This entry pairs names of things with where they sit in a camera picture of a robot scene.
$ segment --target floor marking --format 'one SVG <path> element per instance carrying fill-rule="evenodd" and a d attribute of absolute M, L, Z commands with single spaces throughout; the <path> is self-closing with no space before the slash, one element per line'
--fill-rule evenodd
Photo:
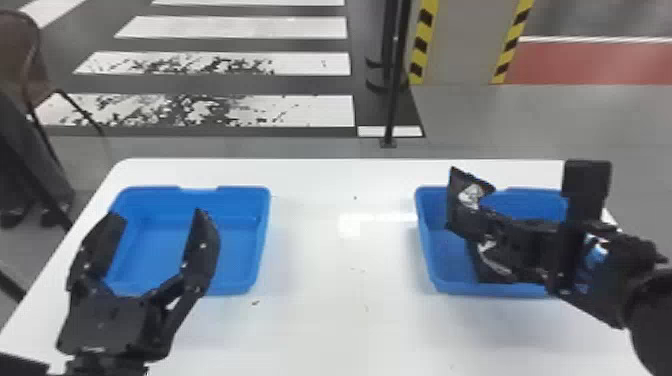
<path fill-rule="evenodd" d="M 347 52 L 120 52 L 98 51 L 75 74 L 349 76 Z"/>
<path fill-rule="evenodd" d="M 526 43 L 646 43 L 670 44 L 672 38 L 667 37 L 584 37 L 584 36 L 524 36 L 520 42 Z"/>
<path fill-rule="evenodd" d="M 31 16 L 35 22 L 37 22 L 37 26 L 44 28 L 85 1 L 86 0 L 34 0 L 24 5 L 19 10 Z"/>
<path fill-rule="evenodd" d="M 347 39 L 345 17 L 138 16 L 116 38 Z"/>
<path fill-rule="evenodd" d="M 344 6 L 345 0 L 154 0 L 153 4 L 182 6 Z"/>
<path fill-rule="evenodd" d="M 383 137 L 385 136 L 384 126 L 359 126 L 357 127 L 359 137 Z M 419 126 L 398 125 L 394 127 L 394 137 L 422 137 L 422 128 Z"/>
<path fill-rule="evenodd" d="M 354 127 L 352 96 L 209 96 L 197 94 L 73 94 L 108 127 Z M 59 96 L 37 110 L 46 125 L 86 126 Z"/>

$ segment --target chair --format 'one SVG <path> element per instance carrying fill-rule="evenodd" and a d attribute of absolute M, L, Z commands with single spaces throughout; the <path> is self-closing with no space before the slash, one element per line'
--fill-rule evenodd
<path fill-rule="evenodd" d="M 68 101 L 89 124 L 104 136 L 103 128 L 88 111 L 81 108 L 64 90 L 54 87 L 49 80 L 47 68 L 40 51 L 40 28 L 27 14 L 0 9 L 0 90 L 15 103 L 23 113 L 31 116 L 40 136 L 56 160 L 56 154 L 48 142 L 44 128 L 35 108 L 58 94 Z"/>

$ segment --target shoe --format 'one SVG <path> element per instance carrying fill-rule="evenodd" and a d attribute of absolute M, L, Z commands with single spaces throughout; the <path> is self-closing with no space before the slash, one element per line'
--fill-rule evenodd
<path fill-rule="evenodd" d="M 30 208 L 33 206 L 32 203 L 22 207 L 0 212 L 0 228 L 5 230 L 12 229 L 18 226 L 23 219 L 26 218 Z"/>
<path fill-rule="evenodd" d="M 70 209 L 72 208 L 72 204 L 69 202 L 61 202 L 58 204 L 58 206 L 66 215 L 70 213 Z M 40 226 L 44 228 L 51 228 L 59 224 L 60 222 L 58 221 L 58 215 L 56 215 L 56 213 L 49 209 L 42 209 L 42 215 L 40 216 Z"/>

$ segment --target red floor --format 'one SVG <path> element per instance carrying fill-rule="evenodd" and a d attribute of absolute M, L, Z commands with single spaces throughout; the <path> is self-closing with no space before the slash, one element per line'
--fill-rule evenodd
<path fill-rule="evenodd" d="M 672 44 L 521 43 L 506 83 L 672 85 Z"/>

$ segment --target yellow and black striped post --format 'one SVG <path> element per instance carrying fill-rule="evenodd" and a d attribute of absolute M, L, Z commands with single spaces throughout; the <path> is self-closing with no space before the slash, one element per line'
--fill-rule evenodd
<path fill-rule="evenodd" d="M 436 16 L 439 13 L 439 1 L 422 0 L 411 55 L 410 82 L 413 85 L 421 85 L 425 80 L 425 72 L 429 63 L 429 47 L 434 36 Z"/>
<path fill-rule="evenodd" d="M 523 35 L 523 31 L 525 31 L 525 24 L 527 23 L 527 19 L 534 6 L 534 1 L 535 0 L 520 0 L 518 3 L 516 15 L 511 24 L 511 28 L 509 29 L 509 33 L 506 35 L 504 47 L 502 48 L 502 53 L 497 61 L 497 66 L 495 67 L 495 73 L 491 83 L 502 84 L 504 83 L 504 80 L 506 80 L 506 73 L 509 71 L 513 57 L 516 54 L 518 39 Z"/>

